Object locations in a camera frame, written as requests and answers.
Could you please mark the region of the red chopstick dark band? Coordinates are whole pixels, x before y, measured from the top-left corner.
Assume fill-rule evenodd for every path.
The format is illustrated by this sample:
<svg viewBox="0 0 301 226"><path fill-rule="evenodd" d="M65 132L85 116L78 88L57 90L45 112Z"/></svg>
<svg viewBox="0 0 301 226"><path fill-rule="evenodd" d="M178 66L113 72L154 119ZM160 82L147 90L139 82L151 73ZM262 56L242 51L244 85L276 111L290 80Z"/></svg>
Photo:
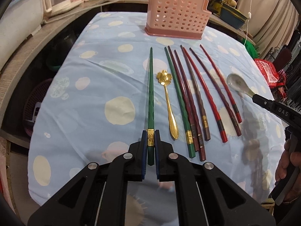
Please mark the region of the red chopstick dark band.
<svg viewBox="0 0 301 226"><path fill-rule="evenodd" d="M231 103L231 105L232 105L232 108L233 108L233 110L234 110L234 113L235 113L235 115L236 115L236 118L237 118L238 123L239 123L239 124L242 123L242 118L241 118L240 112L239 112L239 110L238 110L238 107L237 107L237 105L236 105L236 102L235 102L235 100L234 100L234 98L233 98L233 96L232 96L232 94L231 94L231 92L230 92L230 90L229 90L229 88L228 88L228 85L226 84L226 81L225 81L225 79L223 78L223 76L222 76L220 70L218 69L218 67L216 66L215 62L212 60L212 58L210 57L210 55L207 53L207 51L204 49L204 47L203 47L201 44L199 45L199 47L203 50L204 54L207 56L208 60L209 60L210 63L212 64L212 66L213 66L213 68L214 68L216 74L218 75L218 77L219 77L219 79L220 79L220 81L221 81L221 83L222 83L224 89L226 90L226 93L227 93L227 95L228 95L228 98L229 98L230 103Z"/></svg>

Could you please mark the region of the white ceramic spoon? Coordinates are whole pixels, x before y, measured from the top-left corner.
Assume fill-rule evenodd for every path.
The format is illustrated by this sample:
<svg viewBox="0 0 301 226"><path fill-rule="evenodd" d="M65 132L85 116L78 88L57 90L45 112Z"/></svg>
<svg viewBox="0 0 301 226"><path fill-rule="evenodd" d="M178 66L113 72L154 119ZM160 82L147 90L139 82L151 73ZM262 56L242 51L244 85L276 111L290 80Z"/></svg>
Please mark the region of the white ceramic spoon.
<svg viewBox="0 0 301 226"><path fill-rule="evenodd" d="M235 91L246 94L251 98L255 95L245 80L235 73L231 73L227 76L227 84Z"/></svg>

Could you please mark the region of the green chopstick gold band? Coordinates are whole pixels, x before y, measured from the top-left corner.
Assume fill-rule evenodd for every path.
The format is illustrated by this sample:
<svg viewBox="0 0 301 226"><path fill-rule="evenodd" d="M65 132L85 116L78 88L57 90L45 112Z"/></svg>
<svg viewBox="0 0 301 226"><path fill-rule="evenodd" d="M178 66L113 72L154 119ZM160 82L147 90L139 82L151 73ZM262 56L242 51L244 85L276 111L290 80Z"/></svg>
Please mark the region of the green chopstick gold band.
<svg viewBox="0 0 301 226"><path fill-rule="evenodd" d="M148 83L148 119L147 119L147 163L155 164L155 120L154 120L154 73L153 73L153 48L150 48L149 57L149 83Z"/></svg>

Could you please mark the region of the purple brown chopstick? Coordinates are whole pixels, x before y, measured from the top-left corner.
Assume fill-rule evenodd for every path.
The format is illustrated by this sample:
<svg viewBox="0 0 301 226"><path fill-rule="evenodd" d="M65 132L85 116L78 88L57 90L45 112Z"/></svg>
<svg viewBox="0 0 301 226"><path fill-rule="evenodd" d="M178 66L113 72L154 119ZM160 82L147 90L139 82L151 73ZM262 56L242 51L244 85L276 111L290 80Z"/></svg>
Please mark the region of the purple brown chopstick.
<svg viewBox="0 0 301 226"><path fill-rule="evenodd" d="M217 90L227 112L228 115L230 117L230 120L232 121L232 124L234 126L234 129L236 131L237 136L241 136L241 131L240 131L240 127L238 125L238 122L233 114L233 111L231 110L228 102L226 101L226 98L224 97L224 94L221 92L220 87L218 86L217 82L215 81L215 79L211 76L210 72L208 71L208 69L206 68L206 66L204 65L204 63L202 62L202 60L198 57L198 55L194 52L194 50L192 48L189 48L189 50L192 52L192 54L196 57L196 59L198 60L199 64L202 66L202 68L204 69L204 71L206 72L206 74L208 75L208 77L210 78L212 84L214 85L215 89Z"/></svg>

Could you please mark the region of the red plastic bag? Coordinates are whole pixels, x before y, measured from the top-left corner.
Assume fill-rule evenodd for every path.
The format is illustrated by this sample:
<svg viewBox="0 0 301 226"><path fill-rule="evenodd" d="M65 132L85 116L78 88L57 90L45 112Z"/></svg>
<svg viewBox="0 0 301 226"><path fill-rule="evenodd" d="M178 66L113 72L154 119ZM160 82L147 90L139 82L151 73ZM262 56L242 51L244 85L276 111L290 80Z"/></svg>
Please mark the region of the red plastic bag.
<svg viewBox="0 0 301 226"><path fill-rule="evenodd" d="M270 89L284 87L286 84L286 73L283 70L277 71L275 66L263 59L254 59L256 66L263 75Z"/></svg>

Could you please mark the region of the dark maroon chopstick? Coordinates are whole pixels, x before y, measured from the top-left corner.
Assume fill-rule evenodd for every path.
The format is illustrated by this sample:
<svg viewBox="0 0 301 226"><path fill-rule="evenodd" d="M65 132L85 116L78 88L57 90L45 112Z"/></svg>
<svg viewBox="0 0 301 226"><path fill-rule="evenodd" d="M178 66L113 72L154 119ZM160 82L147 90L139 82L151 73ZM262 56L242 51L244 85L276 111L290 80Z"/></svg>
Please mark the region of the dark maroon chopstick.
<svg viewBox="0 0 301 226"><path fill-rule="evenodd" d="M197 148L195 150L198 151L199 158L203 162L206 160L206 153L205 153L205 149L204 149L203 135L201 133L201 128L200 128L199 121L198 121L198 115L196 113L196 108L194 105L194 100L192 97L191 89L188 84L188 80L187 80L185 71L184 71L182 63L180 61L180 57L176 50L174 50L174 54L176 56L176 61L178 63L178 66L179 66L179 69L181 72L183 84L185 86L185 92L186 92L186 96L188 98L188 103L189 103L189 107L190 107L189 113L192 116L192 121L193 121L192 136L195 139L196 145L197 145Z"/></svg>
<svg viewBox="0 0 301 226"><path fill-rule="evenodd" d="M187 111L187 114L188 114L188 119L189 119L189 122L190 122L191 131L192 131L192 128L193 128L193 121L192 121L192 116L191 116L190 113L189 113L190 107L189 107L189 103L188 103L188 98L187 98L187 96L186 96L184 84L183 84L183 81L182 81L182 79L181 79L181 75L180 75L180 72L179 72L179 70L178 70L178 67L177 67L175 58L174 58L174 56L173 56L173 53L172 53L172 51L171 51L171 48L170 48L170 46L168 46L167 48L168 48L168 52L169 52L169 54L170 54L171 60L172 60L172 62L173 62L174 69L175 69L175 71L176 71L176 75L177 75L178 80L179 80L180 89L181 89L182 96L183 96L183 99L184 99L184 102L185 102L186 111ZM194 142L194 148L196 149L196 148L197 148L197 145L196 145L196 141L195 141L194 138L193 138L193 142Z"/></svg>

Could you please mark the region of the blue spotted tablecloth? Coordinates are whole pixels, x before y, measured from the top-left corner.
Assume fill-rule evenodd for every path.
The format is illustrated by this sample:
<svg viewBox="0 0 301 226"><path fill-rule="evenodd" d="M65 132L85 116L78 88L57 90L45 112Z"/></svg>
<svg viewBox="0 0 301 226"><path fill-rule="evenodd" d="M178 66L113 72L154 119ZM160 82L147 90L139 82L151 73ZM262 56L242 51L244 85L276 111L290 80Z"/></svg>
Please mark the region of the blue spotted tablecloth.
<svg viewBox="0 0 301 226"><path fill-rule="evenodd" d="M31 137L29 194L44 204L90 162L104 164L125 153L147 128L148 58L154 73L169 70L165 48L187 49L221 116L223 143L205 92L201 97L211 138L206 157L257 202L274 188L285 142L281 121L245 95L232 92L242 117L241 136L212 81L240 75L251 90L271 91L242 43L207 27L201 40L149 36L146 14L99 13L87 24L54 77Z"/></svg>

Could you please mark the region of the brown chopstick gold band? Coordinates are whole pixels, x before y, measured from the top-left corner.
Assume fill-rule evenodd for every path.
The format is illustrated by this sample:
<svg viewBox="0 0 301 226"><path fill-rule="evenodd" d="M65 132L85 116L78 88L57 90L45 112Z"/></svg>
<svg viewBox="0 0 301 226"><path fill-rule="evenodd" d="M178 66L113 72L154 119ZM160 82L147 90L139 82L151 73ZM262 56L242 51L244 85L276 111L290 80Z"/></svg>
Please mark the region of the brown chopstick gold band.
<svg viewBox="0 0 301 226"><path fill-rule="evenodd" d="M193 84L193 88L194 88L194 92L196 94L196 99L198 101L198 108L199 108L199 112L201 114L201 123L203 126L203 131L204 131L204 139L205 141L209 141L211 139L211 135L210 135L210 130L209 130L209 125L208 125L208 121L207 121L207 115L206 115L206 111L204 109L204 104L203 104L203 100L201 98L201 93L199 91L199 87L198 87L198 83L196 81L196 78L194 76L193 73L193 69L192 66L189 62L188 56L184 51L184 47L182 45L180 45L181 51L183 53L183 56L185 58L189 73L190 73L190 77L192 80L192 84Z"/></svg>

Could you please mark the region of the green plastic bag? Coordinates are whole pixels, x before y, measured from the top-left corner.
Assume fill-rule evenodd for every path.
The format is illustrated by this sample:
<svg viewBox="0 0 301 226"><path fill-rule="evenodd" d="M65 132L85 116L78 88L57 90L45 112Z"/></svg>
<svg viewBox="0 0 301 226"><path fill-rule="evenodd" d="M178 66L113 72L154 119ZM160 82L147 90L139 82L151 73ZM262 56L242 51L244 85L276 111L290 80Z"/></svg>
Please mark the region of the green plastic bag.
<svg viewBox="0 0 301 226"><path fill-rule="evenodd" d="M247 50L248 54L253 58L257 59L258 58L258 52L256 51L254 45L246 40L245 38L242 38L240 42L244 45L245 49Z"/></svg>

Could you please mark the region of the red chopstick black band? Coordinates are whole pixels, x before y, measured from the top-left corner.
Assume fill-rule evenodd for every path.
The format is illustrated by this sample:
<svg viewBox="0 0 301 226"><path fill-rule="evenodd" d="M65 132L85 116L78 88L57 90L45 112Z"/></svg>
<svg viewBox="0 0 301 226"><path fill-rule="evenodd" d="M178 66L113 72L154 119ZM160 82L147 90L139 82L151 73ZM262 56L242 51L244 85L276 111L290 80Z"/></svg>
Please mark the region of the red chopstick black band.
<svg viewBox="0 0 301 226"><path fill-rule="evenodd" d="M222 123L222 120L221 120L221 117L217 111L217 107L213 101L213 97L211 96L210 94L210 91L208 89L208 86L206 85L203 77L201 76L201 73L199 72L196 64L194 63L194 61L192 60L192 58L189 56L187 50L181 46L181 50L184 54L184 56L186 56L186 58L188 59L188 64L189 66L192 66L193 67L193 70L194 72L196 73L203 89L204 89L204 92L205 92L205 95L209 101L209 104L210 104L210 107L213 111L213 114L214 114L214 117L215 117L215 120L216 120L216 123L217 123L217 126L218 126L218 130L219 130L219 133L220 133L220 136L221 136L221 140L223 143L226 143L228 141L228 138L227 138L227 135L226 135L226 131L224 130L224 126L223 126L223 123Z"/></svg>

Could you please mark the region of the gold flower spoon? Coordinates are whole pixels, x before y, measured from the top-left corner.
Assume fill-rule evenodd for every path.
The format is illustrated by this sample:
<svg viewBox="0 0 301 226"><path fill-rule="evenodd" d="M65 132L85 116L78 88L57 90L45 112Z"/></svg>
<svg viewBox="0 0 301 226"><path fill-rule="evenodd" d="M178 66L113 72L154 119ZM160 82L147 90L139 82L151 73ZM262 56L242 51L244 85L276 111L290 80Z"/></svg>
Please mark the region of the gold flower spoon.
<svg viewBox="0 0 301 226"><path fill-rule="evenodd" d="M168 85L171 83L172 75L167 72L167 70L162 70L161 72L157 73L156 76L158 82L160 85L164 87L165 92L165 98L166 98L166 104L167 104L167 111L168 111L168 123L169 123L169 131L174 140L177 140L179 137L179 129L178 125L176 123L175 116L173 114L170 99L169 99L169 93L168 93Z"/></svg>

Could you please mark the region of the beige curtain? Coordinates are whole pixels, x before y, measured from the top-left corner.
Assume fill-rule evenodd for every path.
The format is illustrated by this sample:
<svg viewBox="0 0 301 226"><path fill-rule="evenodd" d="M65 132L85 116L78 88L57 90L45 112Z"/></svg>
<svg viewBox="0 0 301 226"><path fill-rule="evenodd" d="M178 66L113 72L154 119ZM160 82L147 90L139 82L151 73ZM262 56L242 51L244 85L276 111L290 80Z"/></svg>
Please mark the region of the beige curtain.
<svg viewBox="0 0 301 226"><path fill-rule="evenodd" d="M252 14L243 28L253 36L260 58L272 47L288 45L298 23L299 13L290 0L238 0L237 9L245 16Z"/></svg>

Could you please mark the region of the brown loofah sponge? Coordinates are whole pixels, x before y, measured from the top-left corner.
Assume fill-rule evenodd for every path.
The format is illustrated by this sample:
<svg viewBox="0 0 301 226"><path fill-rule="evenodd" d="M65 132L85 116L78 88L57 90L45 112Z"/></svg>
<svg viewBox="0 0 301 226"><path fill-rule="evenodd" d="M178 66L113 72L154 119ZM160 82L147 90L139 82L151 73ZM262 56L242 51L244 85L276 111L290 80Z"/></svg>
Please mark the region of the brown loofah sponge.
<svg viewBox="0 0 301 226"><path fill-rule="evenodd" d="M223 0L223 3L233 8L237 6L237 2L235 0Z"/></svg>

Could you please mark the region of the pink perforated utensil holder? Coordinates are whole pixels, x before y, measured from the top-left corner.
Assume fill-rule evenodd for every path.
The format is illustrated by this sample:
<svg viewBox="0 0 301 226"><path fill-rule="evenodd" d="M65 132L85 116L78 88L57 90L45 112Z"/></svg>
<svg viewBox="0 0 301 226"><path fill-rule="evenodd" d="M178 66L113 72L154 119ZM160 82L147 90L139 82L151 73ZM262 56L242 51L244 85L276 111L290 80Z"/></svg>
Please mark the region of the pink perforated utensil holder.
<svg viewBox="0 0 301 226"><path fill-rule="evenodd" d="M209 0L148 0L145 31L152 36L202 38Z"/></svg>

